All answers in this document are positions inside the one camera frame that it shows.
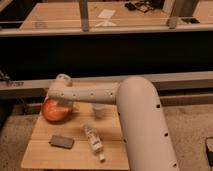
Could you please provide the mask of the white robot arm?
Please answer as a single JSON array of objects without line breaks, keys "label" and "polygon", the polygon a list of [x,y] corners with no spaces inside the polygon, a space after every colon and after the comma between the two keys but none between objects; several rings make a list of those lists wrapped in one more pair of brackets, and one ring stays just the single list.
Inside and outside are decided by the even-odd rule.
[{"label": "white robot arm", "polygon": [[48,96],[116,105],[130,171],[180,171],[159,95],[148,79],[130,76],[120,83],[79,87],[55,80]]}]

